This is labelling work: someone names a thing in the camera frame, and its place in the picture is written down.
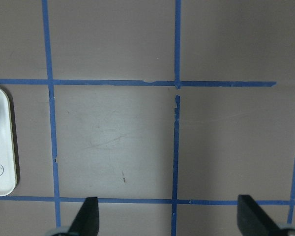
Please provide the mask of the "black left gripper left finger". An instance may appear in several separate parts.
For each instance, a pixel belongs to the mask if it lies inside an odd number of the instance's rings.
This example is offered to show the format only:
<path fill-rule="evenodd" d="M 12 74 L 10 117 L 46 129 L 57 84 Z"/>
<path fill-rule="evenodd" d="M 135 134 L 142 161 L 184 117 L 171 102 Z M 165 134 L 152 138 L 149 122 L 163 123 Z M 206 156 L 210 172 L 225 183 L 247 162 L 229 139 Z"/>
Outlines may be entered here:
<path fill-rule="evenodd" d="M 88 197 L 82 204 L 67 234 L 69 236 L 97 236 L 99 232 L 99 206 L 97 197 Z"/>

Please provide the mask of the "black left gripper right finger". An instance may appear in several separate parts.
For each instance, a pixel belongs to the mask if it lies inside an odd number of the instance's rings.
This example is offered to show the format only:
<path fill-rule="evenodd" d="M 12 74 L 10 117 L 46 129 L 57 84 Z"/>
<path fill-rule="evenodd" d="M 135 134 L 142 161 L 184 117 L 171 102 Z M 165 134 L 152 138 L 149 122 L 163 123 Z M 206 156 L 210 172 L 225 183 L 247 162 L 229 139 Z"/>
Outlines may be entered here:
<path fill-rule="evenodd" d="M 283 233 L 250 195 L 238 195 L 237 226 L 243 236 L 282 236 Z"/>

